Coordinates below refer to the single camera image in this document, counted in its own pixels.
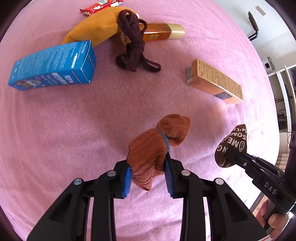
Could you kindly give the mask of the person's right hand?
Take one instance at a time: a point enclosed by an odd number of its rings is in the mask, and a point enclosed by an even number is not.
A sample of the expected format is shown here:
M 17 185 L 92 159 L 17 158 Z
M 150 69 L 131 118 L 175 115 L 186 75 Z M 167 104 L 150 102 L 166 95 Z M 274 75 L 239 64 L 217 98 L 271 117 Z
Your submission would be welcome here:
M 267 199 L 262 204 L 258 213 L 255 216 L 262 227 L 264 227 L 266 223 L 266 219 L 264 218 L 264 216 L 268 209 L 268 203 L 269 203 L 269 200 Z M 288 214 L 278 214 L 278 213 L 274 213 L 268 219 L 268 224 L 273 228 L 273 230 L 270 233 L 271 240 L 276 240 L 278 238 L 278 236 L 281 234 L 281 232 L 287 225 L 288 220 L 289 220 Z

